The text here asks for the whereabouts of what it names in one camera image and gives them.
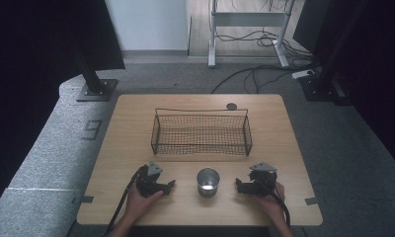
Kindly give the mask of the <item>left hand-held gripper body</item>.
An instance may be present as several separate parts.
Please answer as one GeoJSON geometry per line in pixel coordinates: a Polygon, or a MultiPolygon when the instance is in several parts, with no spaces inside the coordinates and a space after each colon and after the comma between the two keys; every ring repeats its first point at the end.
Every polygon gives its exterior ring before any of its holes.
{"type": "Polygon", "coordinates": [[[148,165],[144,165],[139,169],[135,181],[136,187],[145,198],[164,190],[163,184],[157,183],[162,172],[163,169],[154,161],[150,161],[148,165]]]}

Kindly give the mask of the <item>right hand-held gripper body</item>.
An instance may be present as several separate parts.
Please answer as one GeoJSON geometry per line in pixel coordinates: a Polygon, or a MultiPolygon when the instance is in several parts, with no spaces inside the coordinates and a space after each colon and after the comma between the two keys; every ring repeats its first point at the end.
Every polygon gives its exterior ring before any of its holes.
{"type": "Polygon", "coordinates": [[[276,187],[277,169],[266,162],[259,162],[250,167],[249,195],[267,196],[276,187]]]}

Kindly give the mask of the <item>person's left hand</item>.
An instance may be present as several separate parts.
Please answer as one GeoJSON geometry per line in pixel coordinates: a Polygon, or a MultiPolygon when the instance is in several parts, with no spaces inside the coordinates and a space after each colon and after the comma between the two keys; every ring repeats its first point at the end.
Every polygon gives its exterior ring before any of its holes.
{"type": "Polygon", "coordinates": [[[164,193],[162,191],[158,191],[150,197],[144,197],[136,185],[133,185],[128,192],[125,213],[123,216],[129,219],[131,222],[138,220],[146,213],[152,203],[161,198],[163,194],[164,193]]]}

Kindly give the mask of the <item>person's right hand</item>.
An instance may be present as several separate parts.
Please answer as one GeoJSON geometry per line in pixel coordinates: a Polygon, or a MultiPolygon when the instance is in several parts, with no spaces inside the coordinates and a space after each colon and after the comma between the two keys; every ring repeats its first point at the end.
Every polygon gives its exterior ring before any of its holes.
{"type": "MultiPolygon", "coordinates": [[[[284,200],[284,186],[279,182],[276,182],[275,195],[284,200]]],[[[261,206],[262,212],[268,217],[271,223],[285,223],[282,207],[272,196],[255,196],[253,199],[261,206]]]]}

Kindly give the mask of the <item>metal cup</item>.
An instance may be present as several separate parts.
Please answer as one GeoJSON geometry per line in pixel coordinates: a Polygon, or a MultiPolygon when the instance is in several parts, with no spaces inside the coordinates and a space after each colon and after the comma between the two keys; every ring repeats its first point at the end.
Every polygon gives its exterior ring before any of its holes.
{"type": "Polygon", "coordinates": [[[219,182],[220,176],[212,168],[203,168],[197,173],[197,190],[204,198],[211,198],[216,195],[219,182]]]}

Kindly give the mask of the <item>white power strip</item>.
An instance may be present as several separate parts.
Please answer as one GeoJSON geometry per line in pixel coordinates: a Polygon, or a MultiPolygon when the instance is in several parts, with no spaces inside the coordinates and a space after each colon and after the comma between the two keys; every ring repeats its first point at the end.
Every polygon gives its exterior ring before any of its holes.
{"type": "Polygon", "coordinates": [[[308,69],[308,70],[294,72],[291,74],[291,77],[292,77],[292,79],[299,79],[299,78],[303,78],[303,77],[307,77],[307,76],[312,76],[314,74],[315,74],[314,70],[308,69]]]}

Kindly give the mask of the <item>black curtain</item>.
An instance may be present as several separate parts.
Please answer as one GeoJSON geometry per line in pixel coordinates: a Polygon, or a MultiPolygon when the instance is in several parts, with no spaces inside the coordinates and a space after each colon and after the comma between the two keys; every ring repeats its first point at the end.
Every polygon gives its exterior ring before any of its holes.
{"type": "Polygon", "coordinates": [[[0,0],[0,197],[66,80],[122,69],[106,0],[0,0]]]}
{"type": "Polygon", "coordinates": [[[395,160],[395,0],[368,0],[338,71],[347,94],[395,160]]]}

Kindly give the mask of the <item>black stand with base plate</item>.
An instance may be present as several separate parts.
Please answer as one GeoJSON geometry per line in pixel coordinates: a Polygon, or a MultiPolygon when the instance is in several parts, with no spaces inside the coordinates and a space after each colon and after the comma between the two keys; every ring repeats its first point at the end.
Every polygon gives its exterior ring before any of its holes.
{"type": "Polygon", "coordinates": [[[100,79],[87,57],[78,48],[75,52],[78,68],[85,80],[77,102],[108,102],[117,87],[117,79],[100,79]]]}
{"type": "Polygon", "coordinates": [[[300,79],[307,101],[342,104],[348,97],[339,83],[344,52],[368,0],[306,0],[293,38],[312,53],[320,71],[300,79]]]}

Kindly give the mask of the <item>white desk frame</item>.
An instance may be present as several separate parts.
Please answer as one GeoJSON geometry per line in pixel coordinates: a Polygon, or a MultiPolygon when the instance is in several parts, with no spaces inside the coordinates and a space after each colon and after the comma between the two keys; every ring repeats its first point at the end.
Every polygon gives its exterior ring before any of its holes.
{"type": "Polygon", "coordinates": [[[218,27],[281,27],[279,35],[273,40],[274,49],[280,65],[285,68],[289,63],[284,54],[283,42],[295,0],[288,0],[283,12],[218,12],[217,0],[209,0],[208,67],[216,65],[215,37],[218,27]]]}

